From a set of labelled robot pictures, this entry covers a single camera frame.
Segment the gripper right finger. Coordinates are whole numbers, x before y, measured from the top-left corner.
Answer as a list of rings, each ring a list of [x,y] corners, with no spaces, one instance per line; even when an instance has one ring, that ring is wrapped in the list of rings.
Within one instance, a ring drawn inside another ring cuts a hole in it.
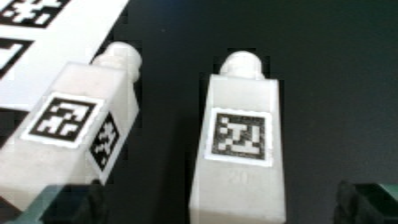
[[[334,224],[398,224],[398,184],[343,181],[336,202]]]

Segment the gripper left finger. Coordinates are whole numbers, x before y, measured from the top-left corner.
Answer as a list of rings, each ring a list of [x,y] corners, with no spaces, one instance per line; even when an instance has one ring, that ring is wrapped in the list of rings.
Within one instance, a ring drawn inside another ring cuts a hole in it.
[[[10,224],[106,224],[103,185],[48,185]]]

